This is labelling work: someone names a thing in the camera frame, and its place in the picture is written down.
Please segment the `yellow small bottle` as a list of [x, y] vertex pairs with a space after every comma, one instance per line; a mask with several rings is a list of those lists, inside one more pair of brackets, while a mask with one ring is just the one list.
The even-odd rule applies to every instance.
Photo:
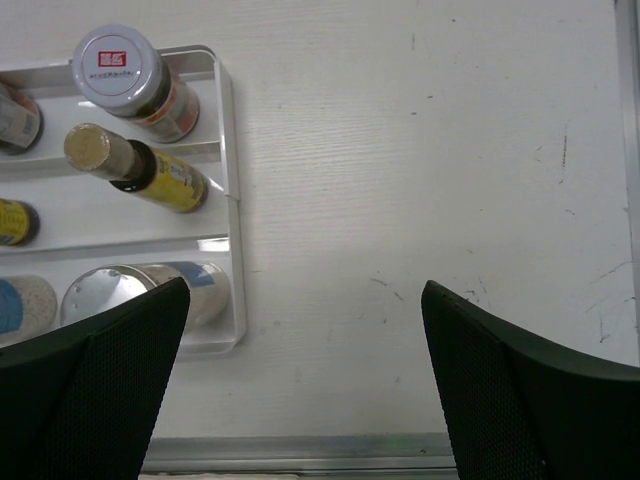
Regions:
[[67, 133], [63, 148], [74, 169], [174, 212], [191, 213], [207, 200], [208, 180], [198, 169], [97, 124], [74, 126]]
[[40, 218], [28, 203], [19, 200], [1, 199], [1, 245], [23, 246], [38, 235]]

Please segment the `white divided tray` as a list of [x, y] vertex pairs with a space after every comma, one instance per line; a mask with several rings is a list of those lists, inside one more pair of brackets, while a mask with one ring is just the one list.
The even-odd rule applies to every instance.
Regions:
[[95, 123], [126, 138], [139, 132], [89, 102], [77, 89], [69, 62], [3, 66], [1, 79], [32, 96], [46, 125], [38, 144], [1, 158], [1, 194], [24, 201], [40, 217], [40, 231], [24, 247], [1, 251], [3, 276], [37, 275], [55, 290], [53, 328], [93, 314], [78, 303], [75, 281], [107, 265], [213, 263], [227, 275], [230, 299], [212, 321], [185, 331], [179, 354], [209, 357], [229, 352], [246, 331], [239, 219], [239, 177], [231, 78], [216, 54], [201, 45], [162, 51], [168, 65], [197, 94], [200, 116], [183, 139], [164, 151], [197, 168], [209, 194], [198, 210], [172, 212], [117, 191], [73, 169], [63, 152], [68, 131]]

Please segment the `right side aluminium rail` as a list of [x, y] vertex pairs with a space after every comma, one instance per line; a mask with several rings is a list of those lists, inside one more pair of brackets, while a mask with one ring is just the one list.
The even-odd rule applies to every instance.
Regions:
[[639, 2], [614, 1], [632, 273], [639, 338]]

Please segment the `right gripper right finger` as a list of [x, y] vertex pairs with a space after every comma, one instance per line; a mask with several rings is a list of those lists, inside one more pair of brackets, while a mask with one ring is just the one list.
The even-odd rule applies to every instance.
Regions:
[[547, 340], [433, 280], [421, 311], [459, 478], [638, 478], [638, 368]]

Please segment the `brown spice jar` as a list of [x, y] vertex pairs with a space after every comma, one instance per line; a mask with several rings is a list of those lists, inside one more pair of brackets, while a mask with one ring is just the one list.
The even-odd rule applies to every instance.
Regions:
[[1, 83], [1, 151], [22, 154], [39, 141], [44, 127], [41, 109], [28, 94]]
[[107, 24], [93, 29], [75, 48], [71, 67], [87, 100], [155, 142], [176, 142], [198, 122], [195, 91], [132, 27]]

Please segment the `white silver-cap bottle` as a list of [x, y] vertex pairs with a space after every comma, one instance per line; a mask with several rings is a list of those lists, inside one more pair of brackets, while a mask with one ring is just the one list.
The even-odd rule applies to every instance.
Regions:
[[60, 306], [60, 322], [69, 325], [102, 313], [160, 285], [180, 278], [190, 291], [185, 330], [213, 322], [231, 298], [226, 273], [212, 262], [176, 261], [107, 265], [77, 278]]
[[1, 346], [46, 332], [58, 312], [53, 287], [37, 275], [1, 278]]

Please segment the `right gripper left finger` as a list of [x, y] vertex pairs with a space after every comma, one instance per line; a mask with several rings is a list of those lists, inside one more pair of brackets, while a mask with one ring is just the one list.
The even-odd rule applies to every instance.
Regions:
[[137, 478], [189, 306], [175, 278], [2, 348], [2, 478]]

